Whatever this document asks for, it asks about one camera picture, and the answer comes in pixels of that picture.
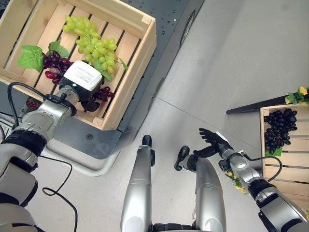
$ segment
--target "wooden crate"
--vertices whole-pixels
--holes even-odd
[[[0,21],[0,81],[23,82],[44,94],[57,90],[44,71],[21,68],[17,60],[22,45],[37,45],[46,52],[48,44],[56,40],[70,52],[71,61],[84,59],[77,52],[77,35],[62,31],[65,15],[89,17],[102,37],[117,41],[116,54],[129,66],[125,71],[118,64],[113,80],[104,84],[115,93],[112,101],[101,104],[95,112],[85,113],[80,103],[76,105],[80,120],[101,130],[114,130],[156,47],[155,19],[119,0],[11,0]],[[32,92],[16,88],[42,101]]]
[[[282,147],[278,157],[283,169],[271,183],[301,209],[309,209],[309,106],[305,103],[296,105],[277,105],[260,109],[262,156],[265,156],[264,132],[271,126],[264,123],[264,116],[276,110],[292,109],[297,111],[296,131],[290,131],[291,145]],[[263,160],[263,176],[271,178],[278,171],[278,162],[274,159]]]

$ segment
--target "gray floor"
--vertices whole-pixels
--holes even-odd
[[[182,145],[203,148],[197,129],[220,131],[235,149],[261,156],[258,113],[225,111],[309,85],[307,0],[206,0],[135,142],[113,169],[97,178],[73,172],[61,191],[78,209],[78,231],[118,232],[126,186],[136,150],[153,137],[153,222],[193,222],[195,176],[176,172]],[[219,157],[211,161],[218,170]],[[39,187],[57,188],[67,167],[40,159]],[[266,231],[250,196],[236,190],[218,170],[224,189],[228,232]],[[73,228],[73,212],[58,197],[40,191],[28,209],[46,231]]]

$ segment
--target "silver robot leg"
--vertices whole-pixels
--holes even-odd
[[[196,229],[225,232],[225,207],[219,177],[210,161],[201,158],[197,160],[196,174]]]
[[[137,151],[121,216],[121,232],[148,232],[151,228],[151,170],[154,151],[151,137],[144,137]]]

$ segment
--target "cable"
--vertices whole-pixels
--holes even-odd
[[[42,188],[42,192],[47,195],[47,196],[54,196],[54,195],[57,195],[59,196],[60,198],[62,198],[69,206],[72,207],[72,209],[74,210],[74,213],[75,213],[75,223],[74,223],[74,232],[76,232],[77,230],[77,222],[78,222],[78,213],[77,213],[77,209],[75,208],[75,206],[67,199],[65,198],[63,195],[61,195],[59,192],[59,190],[64,186],[64,184],[66,183],[66,181],[68,180],[69,176],[71,175],[71,172],[73,170],[73,167],[70,163],[68,162],[65,162],[65,161],[62,161],[62,160],[58,160],[58,159],[53,159],[53,158],[49,158],[49,157],[46,157],[46,156],[40,156],[42,158],[45,158],[45,159],[48,159],[48,160],[53,160],[53,161],[57,161],[57,162],[61,162],[61,163],[65,163],[67,165],[70,166],[70,171],[69,171],[69,174],[67,175],[67,178],[63,181],[63,183],[60,185],[60,187],[55,191],[51,188],[47,188],[47,187],[44,187]]]
[[[282,170],[282,167],[283,167],[281,160],[278,159],[277,157],[274,157],[274,156],[264,156],[264,157],[260,157],[260,158],[256,158],[256,159],[251,159],[247,154],[244,154],[243,156],[246,159],[248,159],[249,161],[257,161],[257,160],[263,160],[263,159],[268,159],[268,158],[272,158],[272,159],[275,159],[276,161],[278,161],[278,163],[279,163],[279,170],[270,179],[268,179],[268,182],[270,182],[273,179],[275,179],[280,174],[280,172]]]
[[[13,103],[13,99],[12,99],[12,88],[13,88],[13,86],[25,87],[25,88],[31,90],[32,92],[36,93],[37,95],[39,95],[43,99],[48,100],[50,102],[53,102],[55,104],[61,104],[63,99],[66,97],[66,94],[61,94],[59,100],[56,101],[54,99],[51,99],[51,98],[47,97],[46,95],[42,94],[41,92],[37,91],[35,88],[33,88],[31,86],[28,86],[28,85],[26,85],[24,83],[21,83],[21,82],[12,82],[12,83],[10,83],[9,86],[8,86],[7,92],[8,92],[9,104],[10,104],[11,110],[13,112],[13,118],[14,118],[14,121],[15,121],[15,124],[13,125],[13,129],[19,126],[17,112],[16,112],[16,109],[15,109],[15,106],[14,106],[14,103]]]
[[[76,230],[77,230],[78,215],[77,215],[77,209],[75,208],[75,206],[74,206],[68,199],[66,199],[63,195],[61,195],[60,193],[54,191],[53,189],[47,188],[47,187],[42,188],[43,193],[46,194],[45,190],[51,191],[51,192],[53,192],[54,194],[56,194],[57,196],[61,197],[69,206],[72,207],[72,209],[74,210],[74,213],[75,213],[74,232],[76,232]]]
[[[2,115],[7,115],[7,116],[10,116],[10,117],[13,117],[13,115],[8,114],[8,113],[5,113],[5,112],[2,112],[2,111],[0,111],[0,114],[2,114]]]

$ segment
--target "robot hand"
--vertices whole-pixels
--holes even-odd
[[[200,158],[207,158],[218,153],[222,156],[223,152],[227,149],[232,149],[229,143],[221,138],[218,134],[211,132],[210,130],[200,128],[199,134],[202,135],[202,139],[205,139],[206,143],[210,143],[208,146],[202,150],[194,150],[193,153]]]

